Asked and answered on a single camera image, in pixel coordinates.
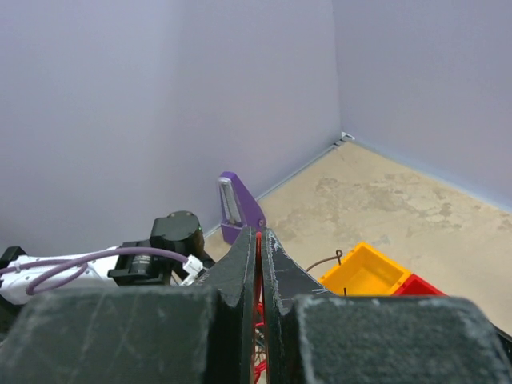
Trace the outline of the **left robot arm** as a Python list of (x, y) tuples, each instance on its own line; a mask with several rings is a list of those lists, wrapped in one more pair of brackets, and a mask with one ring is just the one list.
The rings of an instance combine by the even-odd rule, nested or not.
[(204, 245), (198, 217), (181, 210), (156, 218), (148, 239), (100, 251), (36, 257), (12, 246), (1, 256), (1, 306), (62, 288), (189, 285), (214, 265)]

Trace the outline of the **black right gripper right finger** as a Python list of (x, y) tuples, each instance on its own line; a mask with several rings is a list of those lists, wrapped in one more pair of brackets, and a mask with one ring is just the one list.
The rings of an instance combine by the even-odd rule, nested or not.
[(270, 383), (508, 383), (497, 332), (459, 297), (339, 296), (261, 236)]

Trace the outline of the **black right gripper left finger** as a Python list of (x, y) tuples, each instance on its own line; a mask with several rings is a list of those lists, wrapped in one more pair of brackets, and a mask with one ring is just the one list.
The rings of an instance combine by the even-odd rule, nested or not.
[(193, 285), (33, 298), (1, 348), (4, 383), (252, 383), (258, 233)]

